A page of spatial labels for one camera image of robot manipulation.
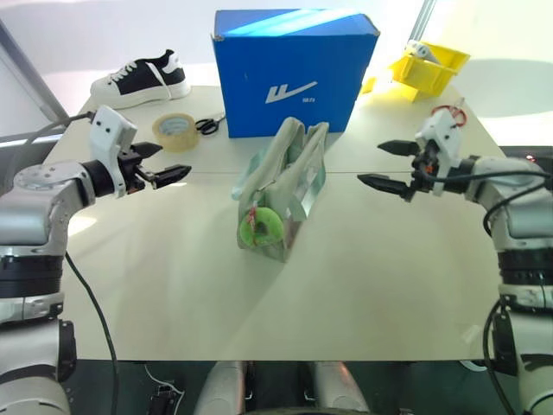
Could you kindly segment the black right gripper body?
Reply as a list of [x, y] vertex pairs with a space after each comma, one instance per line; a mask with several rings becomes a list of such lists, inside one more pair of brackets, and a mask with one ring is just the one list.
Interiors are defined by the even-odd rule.
[[428, 193], [434, 186], [429, 177], [435, 174], [436, 147], [434, 144], [428, 144], [422, 149], [417, 143], [411, 143], [408, 149], [408, 155], [415, 158], [411, 164], [413, 168], [411, 172], [412, 180], [407, 188], [404, 200], [411, 202], [417, 192]]

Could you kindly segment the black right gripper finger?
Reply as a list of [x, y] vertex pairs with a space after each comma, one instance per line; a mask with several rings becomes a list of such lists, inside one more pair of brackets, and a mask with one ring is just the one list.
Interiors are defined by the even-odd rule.
[[380, 150], [395, 156], [416, 156], [418, 144], [408, 140], [390, 140], [378, 145]]
[[366, 186], [392, 195], [398, 195], [406, 200], [410, 188], [405, 182], [391, 179], [379, 174], [359, 174], [357, 178]]

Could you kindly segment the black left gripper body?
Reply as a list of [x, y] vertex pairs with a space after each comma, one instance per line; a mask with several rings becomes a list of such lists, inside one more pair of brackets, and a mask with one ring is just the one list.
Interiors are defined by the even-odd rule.
[[136, 193], [145, 188], [145, 183], [151, 183], [153, 173], [142, 166], [142, 162], [134, 163], [130, 158], [130, 148], [118, 153], [118, 167], [124, 179], [125, 192]]

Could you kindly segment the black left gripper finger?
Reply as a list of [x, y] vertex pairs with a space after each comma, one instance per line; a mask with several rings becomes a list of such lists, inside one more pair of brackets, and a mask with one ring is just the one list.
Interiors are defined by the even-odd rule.
[[134, 163], [140, 163], [142, 160], [154, 156], [162, 149], [161, 145], [151, 142], [136, 143], [130, 147], [130, 158]]
[[162, 171], [156, 172], [153, 175], [153, 179], [151, 182], [152, 188], [154, 189], [164, 188], [170, 184], [179, 182], [181, 179], [186, 177], [191, 170], [192, 170], [191, 166], [176, 164]]

